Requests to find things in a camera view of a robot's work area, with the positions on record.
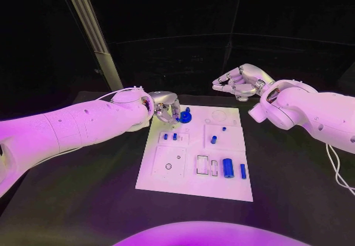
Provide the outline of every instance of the black background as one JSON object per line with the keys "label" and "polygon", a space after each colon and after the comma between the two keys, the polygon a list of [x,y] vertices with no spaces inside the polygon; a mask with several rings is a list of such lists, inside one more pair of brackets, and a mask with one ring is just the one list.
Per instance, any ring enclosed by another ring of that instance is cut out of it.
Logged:
{"label": "black background", "polygon": [[[210,81],[251,63],[274,80],[294,78],[319,91],[355,95],[353,3],[92,0],[92,5],[125,87],[231,96],[212,91]],[[79,91],[108,91],[70,9],[65,0],[2,6],[0,120],[67,106]]]}

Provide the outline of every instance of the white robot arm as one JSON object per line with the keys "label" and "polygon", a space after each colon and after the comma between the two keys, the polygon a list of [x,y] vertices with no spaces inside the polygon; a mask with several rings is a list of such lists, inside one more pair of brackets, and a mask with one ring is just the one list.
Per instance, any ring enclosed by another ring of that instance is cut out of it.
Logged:
{"label": "white robot arm", "polygon": [[212,84],[215,90],[229,92],[239,101],[259,95],[259,103],[249,110],[256,122],[268,119],[284,130],[300,125],[314,139],[355,154],[353,97],[319,93],[301,81],[274,81],[251,64],[231,70]]}
{"label": "white robot arm", "polygon": [[0,121],[0,197],[26,170],[60,153],[137,131],[148,126],[153,115],[176,123],[180,104],[174,93],[147,94],[135,87],[112,93],[109,102],[99,100],[102,96],[53,112]]}

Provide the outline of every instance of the dark table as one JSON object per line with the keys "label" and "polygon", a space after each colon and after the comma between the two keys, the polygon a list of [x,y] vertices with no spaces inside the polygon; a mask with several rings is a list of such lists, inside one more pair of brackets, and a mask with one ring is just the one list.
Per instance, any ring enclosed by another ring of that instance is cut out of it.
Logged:
{"label": "dark table", "polygon": [[[102,93],[80,92],[76,103]],[[239,108],[254,202],[135,190],[148,128],[62,155],[27,173],[0,218],[0,245],[112,245],[180,221],[220,221],[311,245],[353,245],[355,197],[334,182],[326,147],[248,115],[256,98],[179,96],[187,105]],[[355,156],[337,150],[355,186]]]}

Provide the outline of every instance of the blue object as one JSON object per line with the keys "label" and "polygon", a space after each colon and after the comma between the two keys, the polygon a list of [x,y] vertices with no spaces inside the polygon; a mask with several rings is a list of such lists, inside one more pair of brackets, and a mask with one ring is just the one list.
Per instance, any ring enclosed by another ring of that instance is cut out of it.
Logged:
{"label": "blue object", "polygon": [[189,123],[192,119],[192,115],[190,115],[190,108],[187,107],[186,110],[180,113],[180,123]]}
{"label": "blue object", "polygon": [[242,179],[246,179],[245,164],[241,164]]}
{"label": "blue object", "polygon": [[215,144],[215,143],[216,143],[216,136],[213,136],[210,139],[210,144]]}
{"label": "blue object", "polygon": [[223,177],[233,178],[232,162],[231,159],[223,159]]}

